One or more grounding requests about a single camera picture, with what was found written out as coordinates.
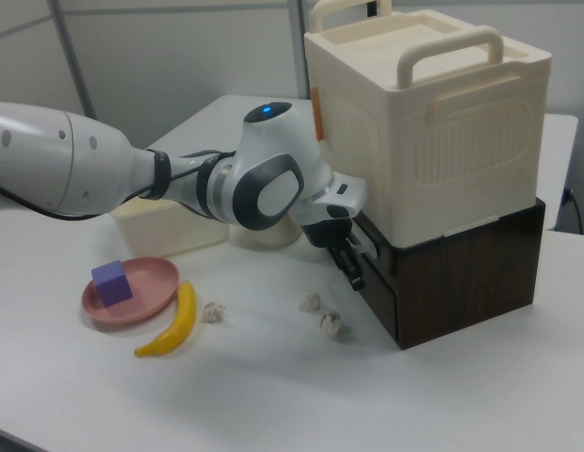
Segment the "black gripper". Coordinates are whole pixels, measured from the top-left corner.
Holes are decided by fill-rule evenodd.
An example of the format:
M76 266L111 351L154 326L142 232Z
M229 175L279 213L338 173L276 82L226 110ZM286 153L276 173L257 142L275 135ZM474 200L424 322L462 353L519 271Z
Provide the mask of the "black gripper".
M350 218L322 220L310 225L302 225L302 231L309 243L317 248L330 249L330 255L337 267L345 274L353 289L365 287L363 269L353 248L361 248L362 240L351 231Z

